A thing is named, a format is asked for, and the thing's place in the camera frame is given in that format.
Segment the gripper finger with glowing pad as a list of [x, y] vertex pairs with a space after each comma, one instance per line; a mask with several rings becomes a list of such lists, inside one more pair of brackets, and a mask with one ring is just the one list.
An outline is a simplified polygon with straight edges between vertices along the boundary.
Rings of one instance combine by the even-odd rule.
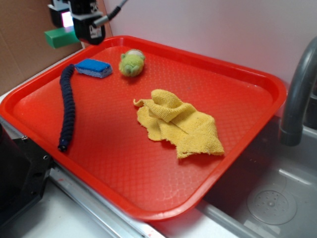
[[56, 28], [73, 26], [73, 19], [67, 0], [52, 0], [48, 8], [52, 23]]

